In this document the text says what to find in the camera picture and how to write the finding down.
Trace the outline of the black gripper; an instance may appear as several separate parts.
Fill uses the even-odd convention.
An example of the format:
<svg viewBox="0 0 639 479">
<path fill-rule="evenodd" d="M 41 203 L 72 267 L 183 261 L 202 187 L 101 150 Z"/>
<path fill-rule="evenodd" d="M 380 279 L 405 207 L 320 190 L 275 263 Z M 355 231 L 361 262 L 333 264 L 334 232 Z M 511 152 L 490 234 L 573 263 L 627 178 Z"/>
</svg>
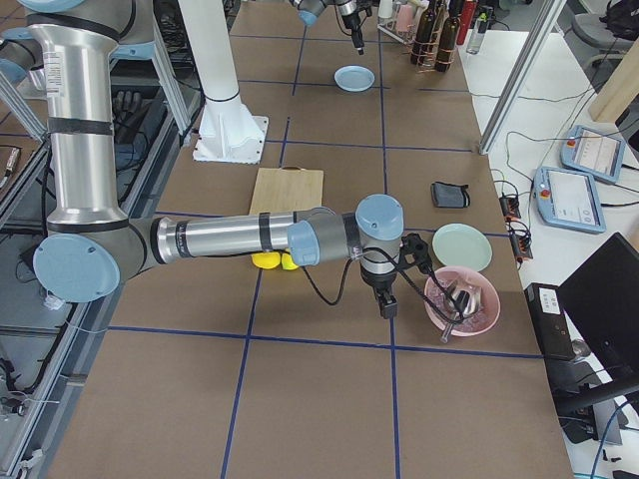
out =
<svg viewBox="0 0 639 479">
<path fill-rule="evenodd" d="M 350 31 L 350 39 L 359 55 L 364 54 L 364 42 L 361 33 L 361 21 L 357 12 L 342 16 L 343 25 Z"/>
<path fill-rule="evenodd" d="M 363 274 L 361 278 L 373 289 L 381 317 L 395 318 L 397 315 L 397 300 L 392 294 L 392 286 L 396 275 Z"/>
</svg>

